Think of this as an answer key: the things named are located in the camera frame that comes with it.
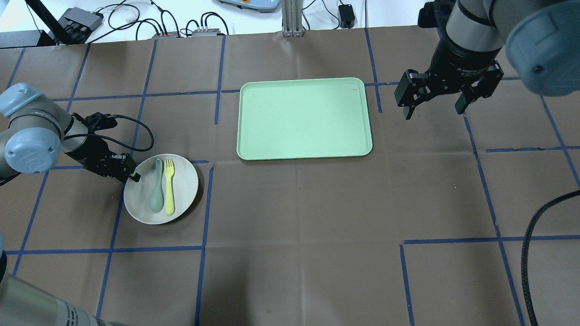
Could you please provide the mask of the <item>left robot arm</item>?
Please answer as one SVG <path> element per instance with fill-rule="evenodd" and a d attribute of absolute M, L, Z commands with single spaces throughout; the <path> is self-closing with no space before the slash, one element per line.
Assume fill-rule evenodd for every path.
<path fill-rule="evenodd" d="M 1 132 L 1 184 L 22 174 L 46 173 L 65 154 L 96 175 L 126 183 L 138 182 L 136 163 L 128 153 L 116 154 L 98 130 L 116 126 L 115 114 L 83 118 L 62 107 L 28 83 L 1 94 L 1 114 L 8 118 Z M 0 322 L 3 326 L 107 326 L 104 321 L 8 272 L 8 254 L 1 250 Z"/>

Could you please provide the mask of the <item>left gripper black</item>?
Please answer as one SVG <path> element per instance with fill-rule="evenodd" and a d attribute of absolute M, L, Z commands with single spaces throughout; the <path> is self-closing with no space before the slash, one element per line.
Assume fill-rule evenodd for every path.
<path fill-rule="evenodd" d="M 71 114 L 68 126 L 68 156 L 80 163 L 84 169 L 103 177 L 111 177 L 126 183 L 139 183 L 141 175 L 136 172 L 137 164 L 129 153 L 116 154 L 96 131 L 117 126 L 113 114 L 95 113 L 82 118 Z"/>

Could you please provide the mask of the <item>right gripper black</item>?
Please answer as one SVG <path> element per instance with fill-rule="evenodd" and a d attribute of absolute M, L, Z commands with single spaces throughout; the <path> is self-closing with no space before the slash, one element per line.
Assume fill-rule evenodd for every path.
<path fill-rule="evenodd" d="M 485 52 L 465 49 L 450 37 L 442 36 L 427 72 L 408 69 L 401 76 L 394 91 L 397 106 L 403 108 L 405 119 L 410 120 L 418 105 L 436 96 L 461 91 L 455 110 L 464 114 L 477 99 L 490 97 L 503 78 L 497 54 L 498 49 Z"/>

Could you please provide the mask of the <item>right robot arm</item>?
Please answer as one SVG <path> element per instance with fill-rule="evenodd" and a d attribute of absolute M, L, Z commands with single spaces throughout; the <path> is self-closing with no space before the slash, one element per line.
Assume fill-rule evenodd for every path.
<path fill-rule="evenodd" d="M 409 120 L 431 99 L 460 93 L 463 114 L 477 99 L 493 95 L 504 76 L 501 50 L 524 86 L 541 96 L 566 96 L 579 86 L 577 0 L 433 0 L 418 26 L 436 28 L 440 39 L 424 73 L 408 69 L 394 91 Z"/>

